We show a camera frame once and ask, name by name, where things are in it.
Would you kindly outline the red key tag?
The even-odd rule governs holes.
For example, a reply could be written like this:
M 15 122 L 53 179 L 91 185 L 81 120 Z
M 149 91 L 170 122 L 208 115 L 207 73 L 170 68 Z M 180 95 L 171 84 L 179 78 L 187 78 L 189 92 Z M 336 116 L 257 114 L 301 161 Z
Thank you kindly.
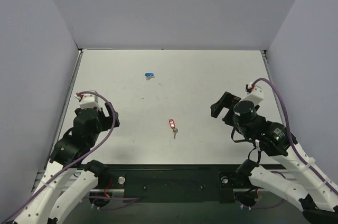
M 175 122 L 174 122 L 173 119 L 170 119 L 168 122 L 169 122 L 169 125 L 170 125 L 171 129 L 175 129 L 176 128 L 176 125 L 175 125 Z

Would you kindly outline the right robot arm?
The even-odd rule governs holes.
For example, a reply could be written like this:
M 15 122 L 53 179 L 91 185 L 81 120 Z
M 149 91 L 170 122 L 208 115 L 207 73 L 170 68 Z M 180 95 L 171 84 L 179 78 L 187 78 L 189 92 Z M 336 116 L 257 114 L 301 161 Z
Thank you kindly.
M 266 153 L 279 162 L 294 178 L 290 181 L 265 169 L 259 161 L 246 159 L 236 171 L 237 183 L 265 189 L 300 210 L 310 223 L 337 223 L 337 185 L 317 169 L 315 160 L 302 149 L 294 135 L 287 135 L 284 125 L 259 116 L 263 91 L 255 87 L 244 98 L 225 92 L 211 105 L 211 116 L 217 118 L 228 109 L 223 122 L 232 132 L 243 136 L 258 154 Z

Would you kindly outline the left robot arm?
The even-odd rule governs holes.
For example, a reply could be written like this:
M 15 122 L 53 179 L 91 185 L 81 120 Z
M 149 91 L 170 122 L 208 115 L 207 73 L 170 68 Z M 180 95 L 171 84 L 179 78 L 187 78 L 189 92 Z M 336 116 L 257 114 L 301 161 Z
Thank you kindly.
M 43 178 L 13 223 L 63 223 L 91 189 L 107 185 L 108 167 L 92 160 L 74 184 L 65 188 L 82 160 L 96 148 L 99 134 L 111 134 L 114 127 L 119 127 L 118 113 L 110 102 L 105 102 L 105 106 L 108 115 L 93 96 L 80 101 L 73 126 L 55 144 Z

